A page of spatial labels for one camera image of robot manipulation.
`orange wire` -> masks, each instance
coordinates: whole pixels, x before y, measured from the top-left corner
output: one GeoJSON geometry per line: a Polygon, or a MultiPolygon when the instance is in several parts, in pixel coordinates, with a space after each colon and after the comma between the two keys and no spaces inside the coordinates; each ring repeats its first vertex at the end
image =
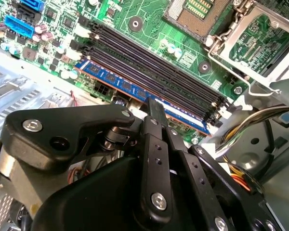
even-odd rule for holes
{"type": "Polygon", "coordinates": [[[244,185],[246,185],[247,186],[247,183],[243,180],[243,179],[241,179],[241,178],[238,178],[238,177],[232,177],[233,179],[237,179],[237,180],[239,180],[241,183],[243,183],[244,185]]]}
{"type": "Polygon", "coordinates": [[[247,191],[250,192],[250,189],[246,185],[244,185],[240,180],[237,180],[235,178],[233,178],[233,179],[235,180],[235,182],[237,182],[239,185],[241,185],[244,189],[246,189],[247,191]]]}

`cable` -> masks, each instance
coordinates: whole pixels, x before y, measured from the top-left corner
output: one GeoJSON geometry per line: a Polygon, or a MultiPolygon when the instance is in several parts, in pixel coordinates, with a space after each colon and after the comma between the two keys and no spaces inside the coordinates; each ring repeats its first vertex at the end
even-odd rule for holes
{"type": "Polygon", "coordinates": [[[244,189],[246,189],[247,191],[249,191],[250,192],[250,189],[246,186],[246,185],[244,185],[241,181],[239,181],[239,180],[237,180],[237,179],[234,179],[233,178],[233,180],[235,180],[235,182],[237,182],[239,185],[241,185],[244,189]]]}

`red wire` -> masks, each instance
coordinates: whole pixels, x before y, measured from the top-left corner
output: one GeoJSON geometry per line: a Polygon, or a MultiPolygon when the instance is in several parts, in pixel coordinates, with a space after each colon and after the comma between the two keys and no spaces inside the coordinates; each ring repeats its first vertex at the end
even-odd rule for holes
{"type": "Polygon", "coordinates": [[[74,100],[75,107],[78,107],[77,100],[76,100],[75,95],[74,95],[74,92],[73,92],[72,90],[71,90],[71,96],[72,96],[72,98],[73,98],[73,100],[74,100]]]}

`white capacitor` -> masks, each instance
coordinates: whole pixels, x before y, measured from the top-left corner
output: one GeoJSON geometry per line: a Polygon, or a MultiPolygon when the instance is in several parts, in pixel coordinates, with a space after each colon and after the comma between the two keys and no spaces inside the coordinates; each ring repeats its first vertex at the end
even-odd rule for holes
{"type": "Polygon", "coordinates": [[[182,50],[180,48],[176,48],[174,51],[174,56],[178,59],[182,56],[182,50]]]}
{"type": "Polygon", "coordinates": [[[79,75],[80,75],[80,71],[76,69],[73,69],[69,72],[69,77],[71,79],[77,79],[79,75]]]}
{"type": "Polygon", "coordinates": [[[35,41],[35,42],[40,42],[40,35],[34,34],[34,35],[32,36],[32,40],[35,41]]]}
{"type": "Polygon", "coordinates": [[[91,6],[96,6],[97,3],[98,3],[98,0],[89,0],[89,4],[90,4],[91,6]]]}
{"type": "Polygon", "coordinates": [[[63,70],[61,71],[61,78],[62,79],[68,79],[69,78],[69,71],[68,70],[63,70]]]}
{"type": "Polygon", "coordinates": [[[77,60],[81,59],[82,54],[80,52],[74,51],[72,49],[67,49],[66,50],[66,56],[68,58],[70,58],[71,60],[77,61],[77,60]]]}
{"type": "Polygon", "coordinates": [[[3,43],[0,44],[0,47],[1,47],[2,50],[8,51],[9,48],[11,47],[11,45],[9,43],[3,42],[3,43]]]}
{"type": "Polygon", "coordinates": [[[60,47],[57,47],[56,51],[59,54],[64,54],[66,50],[65,50],[65,48],[63,46],[60,46],[60,47]]]}
{"type": "Polygon", "coordinates": [[[18,46],[11,46],[9,48],[9,52],[12,55],[17,55],[17,54],[20,54],[21,52],[23,52],[23,49],[21,47],[18,47],[18,46]]]}
{"type": "Polygon", "coordinates": [[[167,51],[168,51],[169,54],[173,54],[175,52],[175,45],[170,43],[168,45],[167,51]]]}
{"type": "Polygon", "coordinates": [[[165,48],[165,47],[168,47],[168,41],[167,39],[163,38],[160,42],[159,42],[161,48],[165,48]]]}

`mounting hole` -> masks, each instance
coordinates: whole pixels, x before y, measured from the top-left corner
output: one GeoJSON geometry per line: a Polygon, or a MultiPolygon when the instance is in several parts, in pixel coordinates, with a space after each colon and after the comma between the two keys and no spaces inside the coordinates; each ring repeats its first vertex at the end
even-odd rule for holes
{"type": "Polygon", "coordinates": [[[155,162],[156,162],[158,165],[162,165],[162,164],[163,164],[163,163],[161,162],[161,160],[158,159],[158,158],[155,159],[155,162]]]}
{"type": "Polygon", "coordinates": [[[52,137],[49,143],[50,146],[57,151],[66,151],[69,149],[68,140],[60,136],[52,137]]]}
{"type": "Polygon", "coordinates": [[[205,183],[205,182],[204,182],[204,179],[202,179],[202,178],[199,179],[199,182],[200,182],[201,184],[204,184],[204,183],[205,183]]]}
{"type": "Polygon", "coordinates": [[[255,145],[259,143],[259,139],[258,138],[254,138],[250,141],[251,144],[255,145]]]}
{"type": "Polygon", "coordinates": [[[137,26],[139,26],[139,23],[138,23],[137,21],[134,21],[134,22],[133,22],[133,26],[134,26],[134,27],[137,27],[137,26]]]}
{"type": "Polygon", "coordinates": [[[155,145],[155,147],[156,147],[156,149],[159,150],[159,151],[162,150],[162,148],[161,148],[159,145],[155,145]]]}
{"type": "Polygon", "coordinates": [[[194,168],[198,168],[198,165],[196,165],[194,162],[192,163],[192,165],[194,166],[194,168]]]}

